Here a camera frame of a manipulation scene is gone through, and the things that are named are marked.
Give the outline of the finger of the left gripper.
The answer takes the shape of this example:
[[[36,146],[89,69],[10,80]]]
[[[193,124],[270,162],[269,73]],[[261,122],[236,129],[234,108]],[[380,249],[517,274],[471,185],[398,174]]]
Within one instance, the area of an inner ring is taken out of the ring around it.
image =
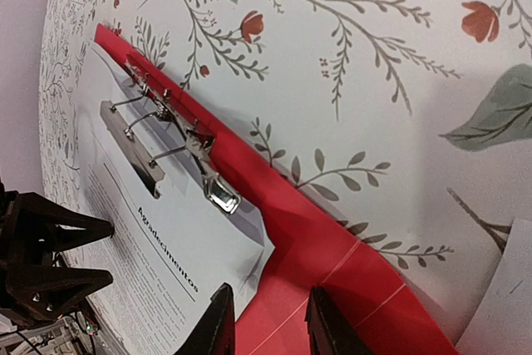
[[[42,239],[47,247],[81,247],[115,232],[112,223],[71,211],[37,193],[3,195],[3,245]]]
[[[106,270],[9,265],[1,271],[1,315],[13,322],[53,322],[112,283]]]

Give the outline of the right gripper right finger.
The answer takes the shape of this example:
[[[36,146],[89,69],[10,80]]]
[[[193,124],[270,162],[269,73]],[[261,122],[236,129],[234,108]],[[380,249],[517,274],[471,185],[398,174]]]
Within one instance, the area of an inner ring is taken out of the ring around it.
[[[323,286],[311,288],[305,315],[312,355],[371,355]]]

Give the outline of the printed white paper sheets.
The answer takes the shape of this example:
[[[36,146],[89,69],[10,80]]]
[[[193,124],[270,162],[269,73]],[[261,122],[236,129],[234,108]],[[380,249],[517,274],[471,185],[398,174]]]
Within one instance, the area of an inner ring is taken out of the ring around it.
[[[76,155],[80,210],[113,224],[107,239],[72,253],[77,266],[107,270],[113,283],[92,296],[114,354],[172,354],[178,350],[223,283],[234,291],[235,310],[253,300],[274,246],[260,211],[246,199],[235,221],[208,208],[130,203],[126,162],[99,117],[108,90],[91,45],[75,91]]]

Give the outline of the red file folder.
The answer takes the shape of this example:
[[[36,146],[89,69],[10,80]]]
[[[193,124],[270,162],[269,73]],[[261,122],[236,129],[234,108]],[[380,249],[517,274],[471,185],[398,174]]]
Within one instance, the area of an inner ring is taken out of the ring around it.
[[[452,354],[455,348],[395,269],[287,182],[222,121],[148,62],[125,39],[98,26],[95,41],[124,71],[136,71],[152,91],[200,132],[214,137],[214,168],[257,206],[275,250],[259,291],[236,324],[240,354],[307,354],[305,316],[312,287],[326,289],[375,354]]]

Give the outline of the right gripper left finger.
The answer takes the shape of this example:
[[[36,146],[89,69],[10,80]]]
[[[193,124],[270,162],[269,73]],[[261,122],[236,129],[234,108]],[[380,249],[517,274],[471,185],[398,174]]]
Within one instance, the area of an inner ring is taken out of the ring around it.
[[[235,341],[234,292],[223,283],[175,355],[232,355]]]

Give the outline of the metal folder clip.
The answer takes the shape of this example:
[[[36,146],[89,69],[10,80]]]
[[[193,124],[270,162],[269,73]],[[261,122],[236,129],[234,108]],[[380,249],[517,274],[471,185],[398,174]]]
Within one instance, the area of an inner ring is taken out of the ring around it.
[[[212,135],[187,122],[132,69],[97,57],[108,92],[99,105],[99,117],[126,166],[127,199],[138,207],[162,207],[166,213],[179,206],[208,208],[235,221],[249,211],[243,196],[215,170],[209,150]]]

